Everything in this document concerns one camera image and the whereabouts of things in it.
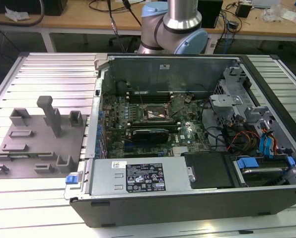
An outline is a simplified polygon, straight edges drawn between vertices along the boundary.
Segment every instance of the aluminum extrusion table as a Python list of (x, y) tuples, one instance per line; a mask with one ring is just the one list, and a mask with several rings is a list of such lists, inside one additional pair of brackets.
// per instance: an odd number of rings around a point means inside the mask
[[(94, 86), (95, 54), (30, 54), (19, 57), (0, 86), (0, 143), (11, 124), (13, 107), (36, 106), (39, 95), (51, 95), (54, 106), (65, 115), (80, 110), (89, 115)], [(296, 120), (296, 78), (280, 60), (250, 56), (255, 66)], [(253, 89), (256, 96), (259, 92)], [(84, 164), (81, 148), (79, 168)], [(0, 237), (36, 238), (83, 235), (96, 238), (160, 237), (296, 237), (296, 205), (277, 215), (193, 222), (91, 229), (64, 200), (64, 178), (0, 179)], [(240, 230), (253, 234), (240, 235)]]

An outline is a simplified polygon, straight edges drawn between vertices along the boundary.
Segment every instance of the blue tab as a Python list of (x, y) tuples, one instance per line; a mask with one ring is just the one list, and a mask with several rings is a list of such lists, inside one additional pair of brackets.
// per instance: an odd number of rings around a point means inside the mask
[(244, 168), (257, 168), (259, 167), (256, 158), (254, 157), (244, 157), (240, 158), (237, 162), (237, 165), (240, 169)]
[(264, 152), (264, 141), (265, 141), (265, 138), (262, 136), (261, 140), (259, 142), (259, 152), (261, 152), (261, 153)]
[(291, 165), (291, 166), (294, 166), (296, 164), (295, 160), (293, 159), (292, 156), (288, 156), (287, 157), (288, 159), (288, 163)]
[(78, 176), (68, 175), (66, 180), (66, 184), (78, 184)]
[(272, 144), (272, 139), (270, 137), (267, 137), (264, 154), (268, 155), (269, 158), (273, 157), (270, 153), (271, 144)]

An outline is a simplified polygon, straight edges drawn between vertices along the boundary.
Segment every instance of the white table leg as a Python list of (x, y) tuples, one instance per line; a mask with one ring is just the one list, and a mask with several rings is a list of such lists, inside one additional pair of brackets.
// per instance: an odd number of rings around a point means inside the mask
[(41, 32), (45, 48), (48, 53), (56, 53), (57, 49), (55, 48), (55, 44), (49, 32), (43, 31)]
[(83, 40), (84, 40), (84, 44), (85, 45), (88, 45), (88, 36), (87, 36), (87, 34), (83, 34)]
[(216, 49), (217, 42), (219, 39), (219, 35), (209, 35), (209, 40), (207, 43), (205, 54), (211, 55), (214, 53), (214, 50)]

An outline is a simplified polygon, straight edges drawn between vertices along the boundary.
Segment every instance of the floor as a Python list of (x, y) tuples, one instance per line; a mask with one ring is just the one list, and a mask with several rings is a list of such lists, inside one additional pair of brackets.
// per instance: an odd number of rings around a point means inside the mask
[[(46, 52), (42, 37), (38, 33), (7, 33), (7, 37), (23, 52)], [(53, 34), (56, 48), (61, 52), (121, 52), (119, 45), (114, 41), (113, 46), (108, 45), (111, 35), (89, 35), (89, 44), (85, 45), (83, 36), (80, 34)], [(125, 47), (130, 38), (122, 39)], [(247, 55), (278, 55), (280, 59), (296, 73), (296, 42), (274, 42), (267, 41), (263, 49), (257, 49), (258, 41), (235, 40), (228, 46), (227, 54), (247, 54)], [(134, 42), (129, 52), (134, 52), (140, 44), (140, 40)], [(223, 54), (225, 42), (215, 50), (215, 54)], [(12, 62), (17, 58), (18, 52), (12, 44), (0, 33), (0, 83), (4, 79), (12, 66)]]

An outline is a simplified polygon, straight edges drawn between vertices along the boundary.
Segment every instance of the power adapter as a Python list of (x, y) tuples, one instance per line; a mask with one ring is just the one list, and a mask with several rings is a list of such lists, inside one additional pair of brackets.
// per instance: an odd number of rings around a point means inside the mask
[(228, 28), (236, 30), (238, 28), (238, 23), (236, 21), (228, 21)]

